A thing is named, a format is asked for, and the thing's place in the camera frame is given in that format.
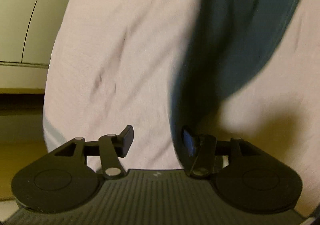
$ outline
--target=small logo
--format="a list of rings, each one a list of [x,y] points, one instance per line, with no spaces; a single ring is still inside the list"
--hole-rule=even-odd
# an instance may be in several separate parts
[[[160,172],[156,172],[156,173],[153,174],[153,176],[158,177],[158,175],[161,175],[161,174],[162,173],[160,173]]]

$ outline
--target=teal fabric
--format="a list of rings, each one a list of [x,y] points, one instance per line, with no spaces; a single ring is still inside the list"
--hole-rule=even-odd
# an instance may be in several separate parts
[[[264,67],[298,2],[201,0],[193,35],[171,91],[172,139],[185,168],[191,162],[182,143],[182,126],[194,129]]]

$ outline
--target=round pad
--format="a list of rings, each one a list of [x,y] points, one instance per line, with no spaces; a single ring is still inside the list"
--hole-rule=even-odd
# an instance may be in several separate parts
[[[57,191],[68,186],[71,180],[68,172],[53,169],[39,173],[35,178],[35,185],[41,190]]]
[[[278,213],[296,204],[302,182],[277,160],[260,156],[237,159],[214,178],[218,193],[234,207],[251,213]]]
[[[97,191],[97,174],[69,157],[36,161],[12,180],[12,193],[24,207],[57,213],[79,206]]]

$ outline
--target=white cabinet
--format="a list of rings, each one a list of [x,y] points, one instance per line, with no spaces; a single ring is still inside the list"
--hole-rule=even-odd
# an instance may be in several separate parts
[[[0,0],[0,93],[43,93],[69,0]]]
[[[0,61],[21,62],[36,0],[0,0]]]
[[[33,11],[22,62],[49,64],[68,0],[38,0]]]

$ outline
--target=wooden floor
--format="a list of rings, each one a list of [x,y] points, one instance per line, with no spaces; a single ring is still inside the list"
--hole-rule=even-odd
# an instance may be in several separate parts
[[[44,142],[0,144],[0,200],[13,199],[11,180],[14,175],[46,153]]]

